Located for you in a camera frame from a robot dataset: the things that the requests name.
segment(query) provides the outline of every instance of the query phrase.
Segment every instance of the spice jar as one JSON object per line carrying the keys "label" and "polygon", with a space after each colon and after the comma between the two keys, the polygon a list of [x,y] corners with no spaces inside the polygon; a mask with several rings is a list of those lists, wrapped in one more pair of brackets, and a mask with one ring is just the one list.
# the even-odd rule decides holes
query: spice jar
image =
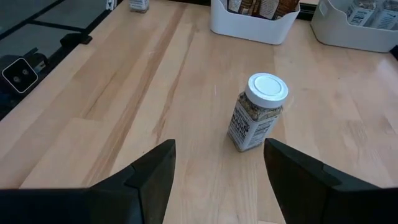
{"label": "spice jar", "polygon": [[398,22],[398,1],[385,0],[378,7],[377,16],[373,17],[370,27],[392,30]]}
{"label": "spice jar", "polygon": [[376,9],[375,0],[354,0],[346,11],[347,21],[354,26],[365,26]]}
{"label": "spice jar", "polygon": [[228,128],[228,136],[238,151],[244,152],[261,145],[272,131],[286,100],[289,89],[275,75],[252,75],[244,92],[236,101]]}
{"label": "spice jar", "polygon": [[149,9],[149,0],[129,0],[130,11],[145,13]]}

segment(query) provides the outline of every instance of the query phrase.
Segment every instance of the white lid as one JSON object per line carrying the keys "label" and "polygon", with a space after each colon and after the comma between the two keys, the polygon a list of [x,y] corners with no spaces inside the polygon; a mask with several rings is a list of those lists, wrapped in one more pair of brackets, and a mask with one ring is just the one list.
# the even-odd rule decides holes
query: white lid
{"label": "white lid", "polygon": [[284,104],[289,89],[275,75],[257,73],[248,80],[244,91],[249,100],[262,108],[277,108]]}

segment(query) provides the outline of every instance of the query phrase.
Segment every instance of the white plastic bin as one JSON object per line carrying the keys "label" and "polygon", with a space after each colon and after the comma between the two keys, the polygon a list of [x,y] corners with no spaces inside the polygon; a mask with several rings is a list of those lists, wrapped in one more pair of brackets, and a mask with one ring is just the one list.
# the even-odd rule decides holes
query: white plastic bin
{"label": "white plastic bin", "polygon": [[230,13],[220,0],[211,0],[210,28],[217,34],[254,40],[267,44],[281,44],[300,12],[300,5],[295,12],[270,21],[252,16]]}
{"label": "white plastic bin", "polygon": [[398,30],[354,26],[348,23],[346,0],[320,0],[311,21],[317,39],[324,44],[374,52],[388,52],[398,44]]}

